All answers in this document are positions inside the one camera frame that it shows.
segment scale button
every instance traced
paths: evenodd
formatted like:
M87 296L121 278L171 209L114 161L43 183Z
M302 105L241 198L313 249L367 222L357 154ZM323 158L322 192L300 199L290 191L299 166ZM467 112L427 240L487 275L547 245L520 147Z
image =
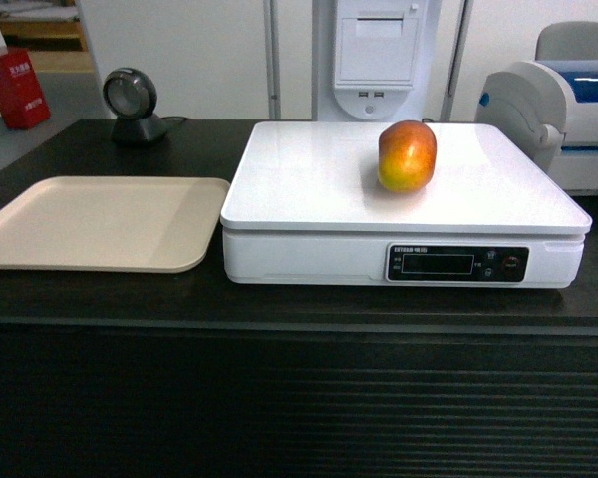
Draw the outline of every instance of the scale button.
M502 261L503 272L512 273L516 272L520 267L520 259L516 256L509 256Z

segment blue printer lid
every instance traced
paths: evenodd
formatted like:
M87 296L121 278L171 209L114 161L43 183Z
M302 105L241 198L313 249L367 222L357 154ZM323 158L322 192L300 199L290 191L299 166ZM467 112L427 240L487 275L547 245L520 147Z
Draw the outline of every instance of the blue printer lid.
M536 62L564 78L578 103L598 103L598 60Z

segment beige tray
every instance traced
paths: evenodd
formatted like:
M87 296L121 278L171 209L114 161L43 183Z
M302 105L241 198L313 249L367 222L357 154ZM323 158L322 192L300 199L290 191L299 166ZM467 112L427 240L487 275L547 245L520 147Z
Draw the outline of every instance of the beige tray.
M229 183L54 177L0 210L0 269L181 272L199 264Z

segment apple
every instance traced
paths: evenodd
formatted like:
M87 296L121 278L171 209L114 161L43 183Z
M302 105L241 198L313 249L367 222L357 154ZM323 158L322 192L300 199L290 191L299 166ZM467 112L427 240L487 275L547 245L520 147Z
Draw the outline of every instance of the apple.
M437 138L424 122L399 121L379 136L379 182L393 192L422 189L432 180Z

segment red box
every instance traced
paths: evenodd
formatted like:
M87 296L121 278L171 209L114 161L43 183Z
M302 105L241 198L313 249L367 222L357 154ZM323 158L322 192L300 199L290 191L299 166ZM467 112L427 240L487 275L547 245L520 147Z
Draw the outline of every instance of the red box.
M51 116L24 48L0 48L0 114L12 129L29 129Z

